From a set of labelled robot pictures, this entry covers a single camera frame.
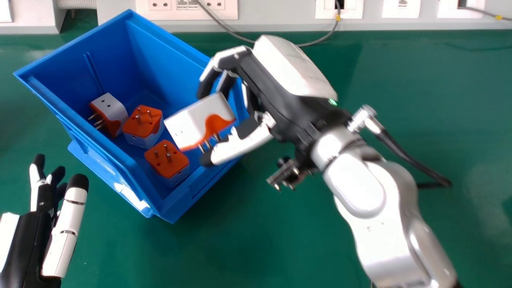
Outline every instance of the green table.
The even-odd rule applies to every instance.
[[[48,170],[61,164],[91,180],[64,287],[369,286],[320,177],[282,194],[266,184],[290,146],[270,143],[245,156],[175,225],[143,218],[75,159],[57,119],[12,72],[95,23],[81,12],[61,35],[0,37],[0,212],[29,209],[36,153],[47,155]],[[281,35],[300,43],[321,33]],[[207,55],[241,44],[227,34],[178,36]],[[341,106],[372,105],[412,155],[453,180],[452,189],[421,191],[419,200],[462,283],[510,287],[512,31],[338,32],[304,50]]]

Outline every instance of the plug adapter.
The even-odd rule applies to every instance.
[[[169,140],[163,140],[147,150],[144,157],[167,187],[175,187],[190,175],[187,156]]]
[[[126,108],[112,94],[106,93],[89,103],[94,114],[88,120],[97,120],[94,126],[103,129],[113,139],[119,136],[128,119]]]
[[[235,121],[233,111],[222,93],[215,93],[164,120],[165,127],[181,151],[201,148],[209,139]]]
[[[162,111],[139,105],[123,126],[123,134],[131,145],[149,149],[163,132]]]

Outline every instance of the power socket panel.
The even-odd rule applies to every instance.
[[[459,0],[439,0],[439,6],[437,9],[437,17],[438,18],[482,18],[483,14],[458,9]],[[485,9],[485,0],[466,0],[466,6],[477,8],[477,9]]]
[[[382,18],[419,18],[421,0],[384,0]]]
[[[218,19],[238,19],[238,0],[136,0],[135,4],[137,13],[149,20],[211,19],[198,1]]]
[[[341,17],[362,19],[364,0],[339,0],[342,5]],[[315,19],[336,19],[338,10],[335,0],[316,0]]]

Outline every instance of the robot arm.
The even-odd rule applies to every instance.
[[[89,180],[76,174],[58,186],[64,167],[45,177],[44,165],[39,154],[29,168],[31,212],[0,219],[1,287],[60,287],[73,256]]]
[[[337,95],[313,62],[294,44],[264,35],[254,48],[217,53],[200,78],[198,98],[207,97],[219,75],[244,81],[244,103],[251,117],[221,139],[202,159],[219,165],[272,138],[295,145],[295,159],[281,159],[267,182],[293,189],[320,172],[339,213],[349,223],[360,262],[378,287],[457,285],[450,260],[425,224],[417,205],[418,188],[449,187],[445,177],[412,159],[365,106],[354,115],[336,107]],[[388,148],[435,180],[416,184],[402,166],[387,162],[360,137],[370,129]]]

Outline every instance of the blue plastic bin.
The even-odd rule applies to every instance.
[[[87,121],[89,102],[104,93],[128,113],[143,104],[164,117],[196,101],[199,76],[209,58],[128,10],[14,75],[50,108],[72,141],[69,151],[145,217],[174,223],[236,162],[204,169],[200,151],[186,152],[191,175],[174,189],[159,181],[144,149],[121,135],[112,140]],[[247,117],[240,83],[229,103],[238,124]],[[164,131],[158,141],[168,139]]]

